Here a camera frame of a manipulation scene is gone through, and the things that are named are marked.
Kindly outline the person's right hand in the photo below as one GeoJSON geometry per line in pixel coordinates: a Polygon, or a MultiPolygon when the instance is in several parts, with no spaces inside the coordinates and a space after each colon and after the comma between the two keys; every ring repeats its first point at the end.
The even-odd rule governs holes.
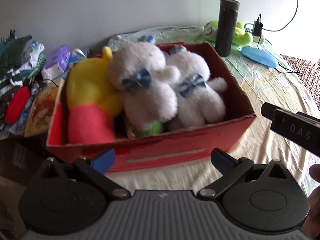
{"type": "MultiPolygon", "coordinates": [[[[319,164],[312,165],[309,168],[311,178],[317,182],[320,180],[319,164]]],[[[319,236],[319,186],[312,191],[308,197],[310,211],[304,222],[302,230],[312,238],[319,236]]]]}

